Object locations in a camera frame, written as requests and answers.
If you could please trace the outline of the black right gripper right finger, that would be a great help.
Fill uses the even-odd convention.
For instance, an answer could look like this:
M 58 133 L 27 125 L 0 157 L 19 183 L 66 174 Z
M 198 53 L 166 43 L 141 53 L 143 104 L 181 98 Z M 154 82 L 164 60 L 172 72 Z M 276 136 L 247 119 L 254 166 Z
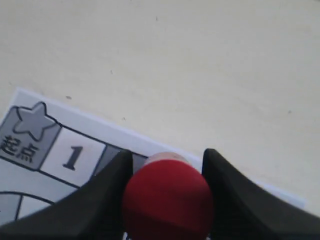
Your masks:
M 318 240 L 320 218 L 248 179 L 218 151 L 203 154 L 202 176 L 213 195 L 212 240 Z

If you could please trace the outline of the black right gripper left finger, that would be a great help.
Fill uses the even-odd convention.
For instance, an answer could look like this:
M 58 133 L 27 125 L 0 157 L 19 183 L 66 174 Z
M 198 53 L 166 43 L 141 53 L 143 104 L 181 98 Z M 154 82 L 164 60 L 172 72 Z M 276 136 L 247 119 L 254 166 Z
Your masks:
M 122 197 L 133 157 L 122 150 L 80 189 L 54 205 L 0 228 L 2 240 L 121 240 Z

